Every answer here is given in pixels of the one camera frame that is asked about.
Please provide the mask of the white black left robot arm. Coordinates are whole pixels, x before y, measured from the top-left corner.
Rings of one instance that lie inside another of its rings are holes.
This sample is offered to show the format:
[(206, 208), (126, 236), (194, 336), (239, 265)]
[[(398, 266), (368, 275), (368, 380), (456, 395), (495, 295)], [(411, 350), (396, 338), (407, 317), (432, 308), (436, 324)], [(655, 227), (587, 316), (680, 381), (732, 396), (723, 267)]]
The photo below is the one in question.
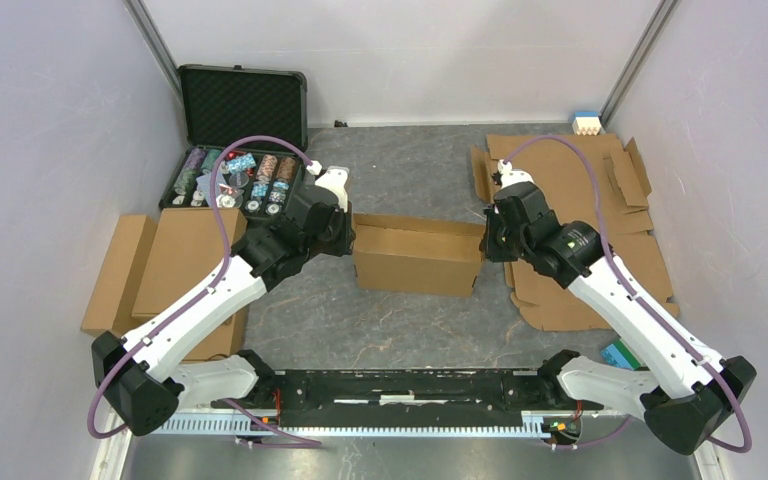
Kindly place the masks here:
[(273, 379), (241, 355), (185, 364), (185, 357), (232, 314), (298, 274), (319, 254), (349, 254), (351, 203), (335, 173), (301, 187), (284, 211), (246, 229), (227, 244), (220, 263), (153, 320), (118, 337), (110, 331), (91, 345), (97, 392), (87, 416), (91, 436), (98, 404), (106, 400), (135, 436), (162, 426), (179, 409), (216, 400), (266, 405)]

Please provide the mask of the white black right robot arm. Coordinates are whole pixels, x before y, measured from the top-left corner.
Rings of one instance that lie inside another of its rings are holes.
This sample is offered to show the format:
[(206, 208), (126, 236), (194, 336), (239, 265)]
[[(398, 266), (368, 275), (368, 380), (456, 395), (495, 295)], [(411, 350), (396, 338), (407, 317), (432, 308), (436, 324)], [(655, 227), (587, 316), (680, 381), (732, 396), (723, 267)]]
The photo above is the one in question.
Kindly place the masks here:
[(551, 408), (601, 404), (645, 422), (671, 450), (690, 455), (709, 441), (747, 453), (753, 439), (741, 401), (757, 376), (742, 356), (723, 357), (660, 305), (613, 250), (601, 226), (561, 223), (525, 176), (504, 179), (486, 210), (481, 251), (491, 262), (522, 260), (593, 311), (637, 353), (627, 370), (563, 350), (538, 370)]

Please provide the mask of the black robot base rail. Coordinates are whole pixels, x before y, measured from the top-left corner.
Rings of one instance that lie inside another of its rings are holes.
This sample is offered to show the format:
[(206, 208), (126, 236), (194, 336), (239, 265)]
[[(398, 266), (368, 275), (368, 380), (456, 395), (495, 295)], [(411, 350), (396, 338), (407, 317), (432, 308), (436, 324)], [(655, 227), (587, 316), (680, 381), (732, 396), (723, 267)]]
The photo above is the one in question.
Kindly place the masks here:
[(284, 370), (237, 404), (282, 427), (514, 427), (521, 414), (580, 403), (534, 369)]

